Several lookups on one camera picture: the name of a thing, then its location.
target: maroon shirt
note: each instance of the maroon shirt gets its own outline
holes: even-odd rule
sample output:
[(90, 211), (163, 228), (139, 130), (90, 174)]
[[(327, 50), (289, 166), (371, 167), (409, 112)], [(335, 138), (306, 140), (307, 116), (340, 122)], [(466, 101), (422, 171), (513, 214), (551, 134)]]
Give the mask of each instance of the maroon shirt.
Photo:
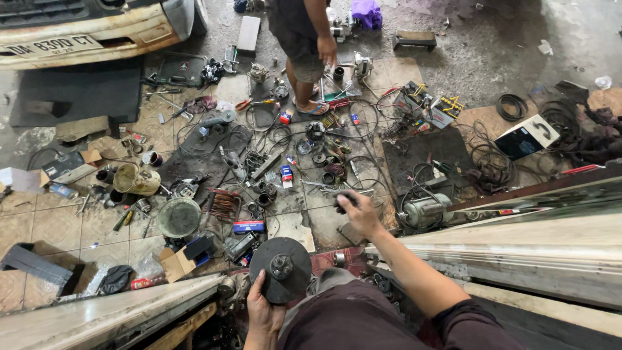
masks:
[[(445, 349), (524, 349), (472, 300), (439, 313), (432, 322)], [(384, 294), (359, 280), (335, 286), (302, 305), (277, 348), (431, 349), (406, 328)]]

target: hand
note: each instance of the hand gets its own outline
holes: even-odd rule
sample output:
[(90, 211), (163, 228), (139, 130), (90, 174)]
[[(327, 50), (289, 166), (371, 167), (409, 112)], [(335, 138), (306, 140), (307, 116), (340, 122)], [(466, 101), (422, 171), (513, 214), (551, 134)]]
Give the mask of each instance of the hand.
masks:
[(248, 306), (249, 332), (259, 331), (266, 334), (278, 333), (283, 327), (285, 306), (271, 305), (261, 294), (261, 286), (266, 280), (266, 271), (262, 269), (255, 279), (246, 299)]
[(384, 230), (378, 220), (378, 215), (371, 205), (371, 199), (351, 189), (345, 191), (347, 196), (354, 199), (352, 203), (343, 194), (337, 195), (337, 204), (348, 214), (352, 226), (366, 239), (371, 240), (375, 233)]
[(337, 43), (332, 35), (317, 38), (317, 50), (320, 60), (328, 64), (332, 69), (337, 64)]

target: car grille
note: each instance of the car grille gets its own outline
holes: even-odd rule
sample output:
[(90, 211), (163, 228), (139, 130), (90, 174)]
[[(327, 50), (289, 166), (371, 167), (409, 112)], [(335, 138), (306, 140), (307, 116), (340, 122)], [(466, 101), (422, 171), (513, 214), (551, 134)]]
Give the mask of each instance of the car grille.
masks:
[(0, 0), (0, 27), (67, 21), (88, 16), (82, 0)]

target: tiled floor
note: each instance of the tiled floor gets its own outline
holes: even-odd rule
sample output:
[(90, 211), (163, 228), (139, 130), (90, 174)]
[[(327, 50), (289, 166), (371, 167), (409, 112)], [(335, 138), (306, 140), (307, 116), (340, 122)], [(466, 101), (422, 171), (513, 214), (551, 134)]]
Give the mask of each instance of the tiled floor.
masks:
[[(377, 93), (383, 93), (387, 88), (393, 86), (403, 85), (409, 80), (415, 82), (421, 80), (419, 69), (412, 59), (377, 60), (374, 62), (372, 76), (366, 79), (371, 88), (378, 89)], [(202, 95), (212, 94), (215, 100), (236, 103), (247, 97), (247, 84), (248, 81), (244, 75), (225, 77), (218, 85), (206, 89)], [(327, 84), (327, 92), (329, 91), (331, 88)], [(185, 100), (198, 96), (197, 94), (195, 89), (186, 89), (182, 94), (169, 95), (167, 98), (181, 105)], [(364, 97), (370, 94), (369, 91), (364, 92)], [(177, 148), (177, 138), (179, 137), (180, 141), (183, 141), (185, 131), (190, 130), (190, 128), (183, 129), (183, 127), (195, 122), (195, 120), (189, 122), (183, 117), (171, 120), (170, 116), (175, 110), (176, 108), (172, 108), (160, 98), (153, 97), (149, 101), (144, 99), (138, 122), (123, 126), (127, 130), (146, 136), (146, 145), (153, 144), (154, 150), (162, 153), (166, 160)], [(348, 159), (358, 155), (369, 156), (384, 167), (383, 170), (388, 177), (381, 141), (375, 132), (369, 136), (365, 135), (370, 130), (377, 131), (382, 127), (388, 127), (391, 122), (390, 119), (378, 115), (378, 121), (376, 121), (376, 114), (373, 109), (363, 108), (360, 105), (353, 105), (352, 112), (358, 115), (361, 124), (355, 126), (350, 120), (347, 108), (342, 108), (337, 111), (337, 114), (344, 121), (346, 127), (343, 130), (331, 130), (336, 135), (330, 135), (330, 137), (340, 139), (343, 145), (352, 149)], [(166, 121), (164, 124), (159, 123), (159, 113), (164, 116)], [(236, 122), (252, 126), (248, 125), (245, 118), (238, 118)], [(303, 131), (305, 125), (307, 123), (293, 123), (290, 125), (290, 130), (297, 133)], [(364, 137), (344, 138), (339, 135), (363, 135)], [(262, 133), (255, 132), (251, 149), (254, 149), (262, 136)], [(265, 140), (264, 151), (271, 150), (272, 154), (283, 154), (280, 162), (272, 168), (273, 171), (278, 173), (280, 165), (288, 164), (284, 155), (289, 154), (298, 161), (300, 169), (309, 177), (303, 176), (299, 169), (293, 169), (294, 187), (288, 194), (279, 193), (273, 205), (267, 208), (270, 216), (267, 220), (270, 234), (273, 237), (286, 235), (295, 238), (301, 241), (309, 252), (326, 252), (336, 248), (349, 247), (350, 241), (337, 231), (337, 228), (347, 222), (348, 219), (345, 215), (339, 215), (335, 212), (332, 207), (334, 202), (332, 194), (324, 194), (319, 190), (314, 190), (315, 186), (299, 182), (301, 178), (319, 182), (323, 173), (323, 170), (316, 167), (311, 161), (312, 154), (301, 156), (296, 153), (295, 146), (303, 139), (304, 134), (296, 134), (289, 143), (277, 145), (271, 140)], [(124, 164), (123, 162), (136, 163), (140, 160), (137, 156), (129, 157), (119, 140), (107, 136), (92, 141), (89, 148), (99, 150), (104, 158), (113, 159), (100, 161), (98, 162), (99, 166), (107, 164), (120, 166)], [(370, 160), (358, 158), (355, 160), (355, 164), (360, 172), (361, 179), (380, 179), (378, 170)], [(357, 181), (352, 175), (348, 178), (350, 184), (355, 184)], [(95, 179), (94, 174), (87, 175), (70, 187), (78, 190), (84, 196), (87, 193), (87, 188), (92, 184), (101, 184)], [(370, 195), (381, 199), (386, 198), (386, 191), (381, 185), (373, 181), (363, 182), (361, 185), (364, 187), (371, 186), (374, 189)], [(253, 192), (249, 190), (247, 190), (248, 193), (244, 192), (236, 186), (223, 187), (230, 191), (237, 189), (246, 200), (256, 196)], [(164, 198), (159, 196), (151, 198), (153, 209), (150, 215), (152, 217), (157, 214), (164, 201)], [(392, 213), (390, 204), (387, 201), (381, 202), (387, 206), (384, 211)], [(108, 268), (120, 264), (136, 267), (145, 257), (152, 254), (159, 255), (164, 247), (162, 233), (155, 228), (154, 220), (151, 221), (150, 227), (147, 229), (146, 238), (142, 239), (141, 236), (144, 227), (147, 225), (147, 219), (135, 217), (129, 226), (124, 226), (115, 232), (112, 230), (112, 226), (120, 218), (123, 208), (103, 210), (101, 204), (91, 200), (87, 204), (85, 212), (76, 216), (81, 203), (82, 200), (79, 198), (69, 201), (54, 193), (15, 192), (8, 196), (0, 204), (0, 227), (2, 227), (2, 231), (0, 231), (0, 257), (3, 257), (14, 243), (32, 242), (35, 244), (34, 252), (60, 266), (72, 268), (78, 262), (84, 263), (86, 268), (78, 284), (77, 293), (92, 295)], [(385, 224), (387, 226), (396, 224), (389, 214), (382, 215), (382, 217), (386, 219)], [(203, 219), (199, 234), (206, 232), (206, 230), (216, 233), (219, 239), (228, 235), (235, 237), (231, 234), (231, 225), (220, 224), (214, 218)], [(220, 247), (216, 256), (222, 256), (221, 242), (215, 242), (215, 245)], [(214, 261), (197, 268), (192, 274), (200, 275), (228, 270), (229, 268), (228, 262), (222, 258), (216, 258)], [(55, 299), (57, 290), (57, 286), (21, 271), (0, 272), (0, 312), (47, 305)]]

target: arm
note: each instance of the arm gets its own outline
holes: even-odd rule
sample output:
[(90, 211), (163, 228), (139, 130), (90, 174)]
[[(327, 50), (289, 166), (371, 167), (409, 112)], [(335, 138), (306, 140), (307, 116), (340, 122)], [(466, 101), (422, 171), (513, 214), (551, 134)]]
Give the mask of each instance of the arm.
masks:
[(337, 63), (337, 43), (330, 33), (330, 23), (326, 16), (327, 2), (326, 0), (304, 0), (304, 3), (313, 28), (317, 32), (317, 50), (320, 53), (320, 60), (332, 67)]
[(266, 271), (261, 270), (248, 292), (248, 335), (244, 350), (275, 350), (279, 331), (285, 319), (285, 306), (270, 305), (261, 294), (261, 286), (266, 280)]
[(428, 318), (470, 299), (462, 288), (434, 270), (384, 229), (369, 197), (349, 190), (354, 205), (346, 196), (337, 196), (337, 203), (348, 213), (353, 227), (373, 243), (386, 263), (404, 285), (406, 294)]

